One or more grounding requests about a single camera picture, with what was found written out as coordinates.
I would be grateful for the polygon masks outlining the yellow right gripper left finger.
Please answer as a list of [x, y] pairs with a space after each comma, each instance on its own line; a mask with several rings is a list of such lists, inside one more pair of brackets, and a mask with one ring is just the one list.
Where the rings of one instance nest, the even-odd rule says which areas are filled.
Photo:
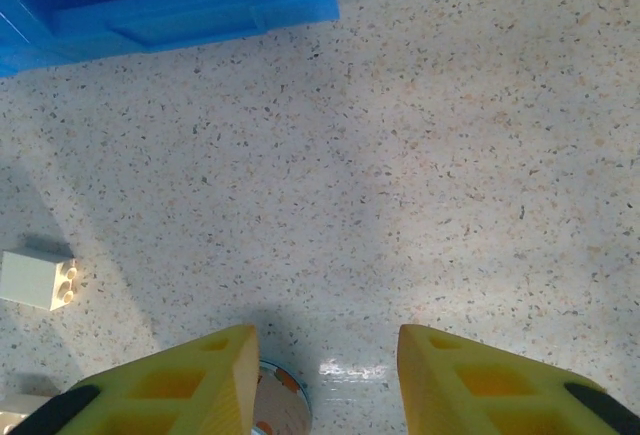
[[259, 378], [252, 325], [235, 325], [87, 377], [13, 434], [249, 434]]

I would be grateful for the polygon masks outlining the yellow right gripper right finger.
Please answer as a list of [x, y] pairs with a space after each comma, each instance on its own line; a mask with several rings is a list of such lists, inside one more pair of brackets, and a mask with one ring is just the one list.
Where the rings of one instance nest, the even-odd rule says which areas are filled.
[[639, 417], [569, 370], [427, 326], [399, 329], [411, 434], [636, 434]]

